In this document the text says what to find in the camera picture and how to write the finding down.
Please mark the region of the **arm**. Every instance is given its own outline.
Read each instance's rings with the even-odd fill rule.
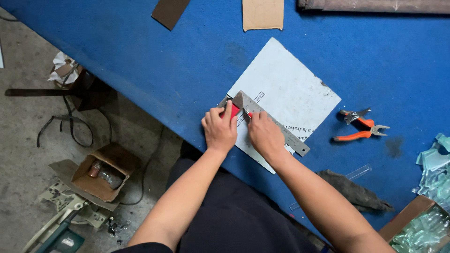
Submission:
[[[255,149],[335,248],[349,253],[395,252],[350,202],[284,148],[284,136],[266,112],[254,113],[248,128]]]
[[[128,242],[128,246],[158,242],[175,252],[217,170],[236,143],[237,117],[230,121],[232,106],[231,101],[228,103],[223,119],[219,117],[223,108],[212,108],[206,113],[202,119],[208,146],[206,152],[162,195]]]

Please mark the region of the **person's right hand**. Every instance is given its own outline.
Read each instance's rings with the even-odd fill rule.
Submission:
[[[248,125],[248,133],[253,147],[265,160],[287,152],[284,148],[284,135],[267,116],[267,112],[253,113]]]

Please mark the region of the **hand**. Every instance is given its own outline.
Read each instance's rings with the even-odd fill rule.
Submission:
[[[219,151],[224,155],[236,144],[238,137],[236,129],[238,116],[234,116],[230,121],[232,106],[231,100],[228,100],[226,110],[225,108],[211,108],[202,119],[208,149]],[[220,118],[219,114],[224,110],[224,117]]]
[[[266,161],[287,152],[284,148],[284,135],[267,116],[267,112],[253,113],[252,121],[248,125],[248,133],[253,147]]]

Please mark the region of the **box of glass scraps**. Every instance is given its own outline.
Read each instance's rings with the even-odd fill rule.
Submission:
[[[437,252],[450,242],[450,216],[419,195],[378,232],[397,252]]]
[[[141,160],[118,143],[87,155],[72,176],[72,183],[95,197],[111,202]]]

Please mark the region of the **forearm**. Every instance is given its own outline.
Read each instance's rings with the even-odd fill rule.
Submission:
[[[225,157],[207,150],[158,200],[128,246],[159,242],[175,251]]]
[[[359,242],[364,241],[366,252],[370,252],[367,244],[372,243],[373,250],[392,250],[351,203],[288,152],[274,155],[267,162],[291,190],[309,220],[337,249],[360,252],[363,245]]]

